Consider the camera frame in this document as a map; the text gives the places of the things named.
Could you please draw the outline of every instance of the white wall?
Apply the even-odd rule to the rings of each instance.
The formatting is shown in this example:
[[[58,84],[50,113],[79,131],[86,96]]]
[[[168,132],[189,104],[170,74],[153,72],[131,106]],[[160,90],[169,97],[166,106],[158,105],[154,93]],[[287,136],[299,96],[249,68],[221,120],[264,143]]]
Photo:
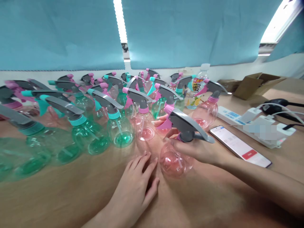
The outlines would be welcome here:
[[[253,63],[244,63],[236,65],[223,65],[223,66],[212,66],[209,70],[209,78],[213,81],[219,79],[237,79],[242,80],[246,75],[263,72],[284,77],[300,78],[304,75],[304,54],[292,54],[285,58],[273,61],[263,62],[267,56],[258,56]],[[141,70],[132,70],[130,63],[126,62],[125,70],[113,70],[117,72],[117,75],[121,75],[124,72],[129,72],[132,75],[138,75]],[[163,76],[163,79],[167,82],[170,81],[169,76],[176,73],[182,68],[174,69],[156,69],[156,71]],[[192,67],[192,71],[197,73],[199,67]],[[4,80],[26,80],[28,78],[36,79],[46,85],[48,80],[56,80],[61,76],[72,73],[74,79],[77,82],[81,76],[90,73],[91,71],[43,71],[43,72],[25,72],[25,71],[0,71],[0,85],[4,85]],[[95,76],[99,78],[108,71],[92,71]]]

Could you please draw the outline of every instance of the table surface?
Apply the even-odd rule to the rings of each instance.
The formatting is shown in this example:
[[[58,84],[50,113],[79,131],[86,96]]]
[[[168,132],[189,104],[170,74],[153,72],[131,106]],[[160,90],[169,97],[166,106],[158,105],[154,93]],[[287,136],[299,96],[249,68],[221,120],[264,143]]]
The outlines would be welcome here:
[[[304,103],[304,80],[286,79],[262,97],[241,100],[221,96],[218,105],[242,114],[268,99],[284,98]],[[299,107],[290,107],[301,111]],[[292,121],[279,117],[282,123]],[[280,149],[268,149],[220,119],[237,137],[270,159],[269,169],[304,183],[304,129],[289,137]],[[1,121],[0,137],[23,137]],[[162,136],[148,142],[152,158],[160,153]],[[229,153],[216,142],[214,149]],[[34,176],[17,182],[0,183],[0,227],[80,227],[110,200],[126,163],[140,150],[136,142],[125,148],[111,146],[97,156],[82,155],[62,167],[48,166]],[[158,195],[135,227],[297,227],[299,221],[228,172],[195,162],[182,179],[163,176],[158,165],[154,175],[160,178]]]

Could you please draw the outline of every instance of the hand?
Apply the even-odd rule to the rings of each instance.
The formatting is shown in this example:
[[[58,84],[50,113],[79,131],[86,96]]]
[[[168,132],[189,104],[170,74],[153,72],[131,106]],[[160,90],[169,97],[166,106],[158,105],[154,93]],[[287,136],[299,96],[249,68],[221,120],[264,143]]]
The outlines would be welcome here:
[[[157,165],[157,158],[143,168],[151,153],[131,160],[108,205],[84,227],[128,228],[133,226],[157,194],[159,178],[155,178],[147,191],[148,181]]]
[[[162,116],[159,120],[154,121],[153,124],[158,127],[166,120],[166,118],[167,115]],[[177,139],[170,138],[178,133],[179,131],[176,128],[172,128],[165,136],[164,141],[171,143],[179,153],[186,154],[195,158],[199,162],[211,165],[218,165],[227,159],[233,158],[230,153],[223,151],[217,142],[215,142],[215,144],[211,144],[199,139],[193,139],[191,142],[183,143]]]

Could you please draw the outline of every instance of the cardboard box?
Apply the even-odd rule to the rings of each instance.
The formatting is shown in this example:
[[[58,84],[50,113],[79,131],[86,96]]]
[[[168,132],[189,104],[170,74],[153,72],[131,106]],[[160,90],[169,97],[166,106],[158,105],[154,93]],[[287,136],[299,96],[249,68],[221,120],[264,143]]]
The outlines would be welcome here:
[[[244,100],[253,98],[255,95],[263,95],[269,89],[286,78],[265,74],[255,73],[246,76],[233,94]]]
[[[240,85],[240,80],[234,80],[234,79],[221,79],[218,80],[218,83],[221,84],[228,92],[235,92],[238,86]]]

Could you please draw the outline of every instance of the smartphone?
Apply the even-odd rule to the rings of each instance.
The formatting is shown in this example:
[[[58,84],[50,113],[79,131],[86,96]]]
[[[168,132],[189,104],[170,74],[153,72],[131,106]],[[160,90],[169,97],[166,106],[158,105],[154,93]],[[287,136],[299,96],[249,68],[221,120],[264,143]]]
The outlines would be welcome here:
[[[267,168],[272,164],[270,160],[254,150],[244,141],[240,140],[223,126],[212,128],[209,130],[209,132],[222,144],[224,144],[224,146],[227,147],[233,154],[243,159],[244,161],[256,164],[264,168]]]

